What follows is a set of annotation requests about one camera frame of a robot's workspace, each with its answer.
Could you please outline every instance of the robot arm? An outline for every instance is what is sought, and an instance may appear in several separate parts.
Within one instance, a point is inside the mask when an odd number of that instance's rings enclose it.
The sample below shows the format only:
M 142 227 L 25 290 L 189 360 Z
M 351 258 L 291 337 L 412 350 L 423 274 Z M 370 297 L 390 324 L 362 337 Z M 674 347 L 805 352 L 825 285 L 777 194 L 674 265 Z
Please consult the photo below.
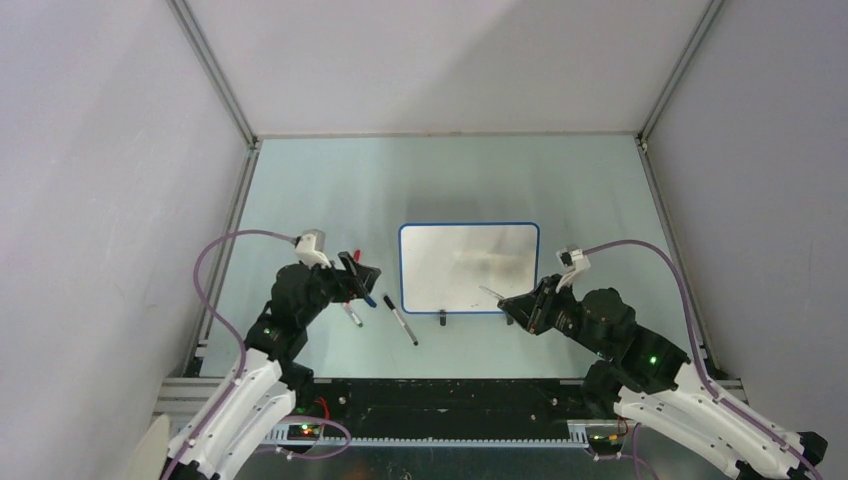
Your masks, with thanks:
M 583 384 L 585 398 L 599 415 L 641 422 L 731 478 L 805 478 L 806 470 L 737 411 L 769 426 L 812 465 L 822 460 L 827 448 L 822 437 L 781 428 L 712 380 L 705 386 L 688 355 L 638 325 L 636 312 L 614 289 L 593 290 L 578 301 L 571 284 L 589 267 L 588 260 L 575 249 L 558 256 L 566 267 L 564 276 L 545 277 L 532 292 L 505 298 L 498 307 L 530 334 L 553 328 L 600 357 Z
M 296 239 L 300 262 L 277 272 L 271 300 L 245 338 L 242 374 L 236 372 L 237 361 L 201 411 L 171 439 L 165 468 L 177 464 L 170 479 L 232 480 L 275 424 L 295 408 L 312 405 L 313 372 L 294 362 L 306 344 L 306 328 L 330 303 L 370 300 L 380 276 L 379 269 L 359 264 L 347 252 L 339 254 L 344 269 L 336 269 L 322 252 L 323 243 L 318 230 Z

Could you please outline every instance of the blue whiteboard frame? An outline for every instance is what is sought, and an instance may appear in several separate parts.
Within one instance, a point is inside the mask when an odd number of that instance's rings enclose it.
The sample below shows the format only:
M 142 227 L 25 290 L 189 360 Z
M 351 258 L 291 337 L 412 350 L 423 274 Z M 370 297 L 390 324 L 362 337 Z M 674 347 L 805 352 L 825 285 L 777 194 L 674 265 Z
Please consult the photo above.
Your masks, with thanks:
M 408 315 L 438 315 L 439 311 L 434 312 L 410 312 L 406 309 L 406 299 L 403 294 L 403 248 L 401 248 L 400 234 L 406 227 L 475 227 L 475 226 L 492 226 L 492 225 L 532 225 L 536 227 L 536 265 L 533 269 L 533 287 L 539 282 L 539 243 L 542 238 L 542 230 L 536 222 L 444 222 L 444 223 L 404 223 L 398 228 L 398 265 L 400 265 L 400 308 Z M 485 311 L 485 312 L 470 312 L 470 311 L 449 311 L 451 315 L 491 315 L 503 313 L 500 310 Z

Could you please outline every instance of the white wall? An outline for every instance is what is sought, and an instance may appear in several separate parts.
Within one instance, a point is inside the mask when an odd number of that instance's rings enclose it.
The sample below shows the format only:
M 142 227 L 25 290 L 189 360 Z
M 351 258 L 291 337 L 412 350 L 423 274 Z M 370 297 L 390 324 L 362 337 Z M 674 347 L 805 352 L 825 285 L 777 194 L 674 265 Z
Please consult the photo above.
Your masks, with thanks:
M 164 0 L 0 23 L 0 477 L 117 478 L 245 147 Z
M 192 1 L 260 134 L 630 131 L 706 0 Z
M 722 366 L 848 446 L 848 2 L 727 2 L 649 139 Z

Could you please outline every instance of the small whiteboard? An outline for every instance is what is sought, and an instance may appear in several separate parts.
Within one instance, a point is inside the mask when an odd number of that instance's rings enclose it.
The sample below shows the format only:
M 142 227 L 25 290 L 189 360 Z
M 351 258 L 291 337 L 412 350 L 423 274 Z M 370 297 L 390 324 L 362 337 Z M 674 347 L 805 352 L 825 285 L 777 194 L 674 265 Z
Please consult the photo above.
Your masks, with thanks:
M 407 313 L 499 313 L 480 286 L 511 297 L 536 285 L 535 223 L 405 224 L 398 239 Z

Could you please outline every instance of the black marker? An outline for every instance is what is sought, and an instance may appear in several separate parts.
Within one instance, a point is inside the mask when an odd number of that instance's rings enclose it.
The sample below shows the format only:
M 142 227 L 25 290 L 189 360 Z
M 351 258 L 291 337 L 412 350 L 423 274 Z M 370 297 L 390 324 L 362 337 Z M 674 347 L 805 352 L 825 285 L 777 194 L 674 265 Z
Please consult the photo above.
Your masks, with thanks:
M 400 326 L 403 327 L 404 330 L 406 330 L 406 333 L 409 335 L 409 338 L 412 339 L 412 344 L 417 347 L 418 339 L 415 338 L 415 334 L 412 333 L 412 329 L 409 328 L 409 325 L 407 325 L 406 322 L 403 321 L 403 317 L 401 317 L 400 313 L 398 313 L 397 309 L 395 308 L 395 304 L 392 303 L 392 299 L 389 298 L 388 295 L 383 295 L 383 301 L 386 302 L 386 306 L 389 307 L 389 310 L 391 310 L 392 313 L 395 314 L 395 318 L 398 319 Z

